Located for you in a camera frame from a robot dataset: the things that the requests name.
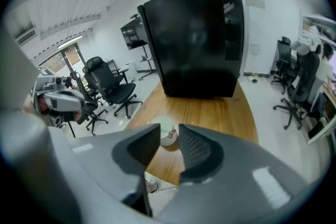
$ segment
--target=monitor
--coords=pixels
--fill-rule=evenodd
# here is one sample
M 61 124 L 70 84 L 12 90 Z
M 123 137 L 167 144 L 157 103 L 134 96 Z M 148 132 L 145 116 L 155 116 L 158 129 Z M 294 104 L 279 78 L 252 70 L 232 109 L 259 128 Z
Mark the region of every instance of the monitor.
M 129 50 L 141 47 L 148 43 L 140 17 L 135 18 L 123 26 L 121 28 L 121 33 Z

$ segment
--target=air conditioner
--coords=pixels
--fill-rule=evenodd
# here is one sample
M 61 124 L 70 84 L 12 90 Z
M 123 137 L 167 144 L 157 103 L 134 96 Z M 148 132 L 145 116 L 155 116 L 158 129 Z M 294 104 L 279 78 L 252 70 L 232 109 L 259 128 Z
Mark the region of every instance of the air conditioner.
M 21 36 L 17 37 L 15 41 L 18 43 L 18 45 L 21 47 L 24 43 L 30 41 L 32 38 L 37 36 L 37 29 L 32 28 L 25 33 L 23 33 Z

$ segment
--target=desk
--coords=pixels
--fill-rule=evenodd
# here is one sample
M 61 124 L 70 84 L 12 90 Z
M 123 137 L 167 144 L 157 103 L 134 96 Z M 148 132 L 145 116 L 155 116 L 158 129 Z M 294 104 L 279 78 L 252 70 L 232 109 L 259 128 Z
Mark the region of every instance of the desk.
M 327 88 L 326 84 L 323 85 L 323 92 L 326 94 L 327 98 L 331 101 L 331 103 L 336 108 L 336 96 L 331 90 Z M 313 138 L 307 141 L 307 144 L 310 145 L 311 143 L 315 142 L 317 139 L 330 134 L 334 130 L 335 127 L 336 127 L 336 114 L 331 119 L 331 121 L 329 121 L 329 123 L 320 132 L 318 132 Z
M 167 97 L 159 83 L 126 129 L 144 126 L 158 116 L 169 116 L 177 130 L 179 123 L 191 124 L 258 144 L 253 115 L 239 82 L 232 98 L 216 99 Z M 178 186 L 184 162 L 177 142 L 160 146 L 146 171 Z

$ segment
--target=tv stand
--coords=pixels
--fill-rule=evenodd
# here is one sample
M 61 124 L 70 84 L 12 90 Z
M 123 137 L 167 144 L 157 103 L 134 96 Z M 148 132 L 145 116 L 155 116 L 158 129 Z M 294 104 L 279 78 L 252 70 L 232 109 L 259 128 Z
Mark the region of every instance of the tv stand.
M 139 81 L 140 81 L 140 80 L 143 80 L 143 78 L 145 78 L 145 77 L 147 77 L 147 76 L 149 76 L 149 75 L 155 73 L 155 71 L 154 71 L 154 69 L 152 68 L 151 63 L 150 63 L 150 60 L 153 60 L 153 57 L 148 58 L 148 55 L 147 55 L 145 46 L 142 45 L 142 48 L 143 48 L 143 51 L 145 52 L 145 58 L 142 59 L 140 62 L 148 62 L 148 64 L 149 64 L 149 68 L 150 68 L 151 71 L 150 71 L 149 73 L 147 73 L 146 75 L 142 76 L 142 77 L 139 79 Z

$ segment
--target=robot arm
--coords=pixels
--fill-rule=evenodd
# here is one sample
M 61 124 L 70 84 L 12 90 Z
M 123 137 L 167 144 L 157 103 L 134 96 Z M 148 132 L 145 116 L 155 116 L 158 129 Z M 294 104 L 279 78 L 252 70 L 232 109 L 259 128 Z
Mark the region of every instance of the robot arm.
M 53 126 L 60 127 L 62 122 L 76 120 L 76 113 L 84 105 L 83 95 L 76 90 L 65 89 L 62 78 L 45 67 L 38 67 L 40 74 L 31 90 L 35 111 L 42 115 L 40 97 L 44 97 Z

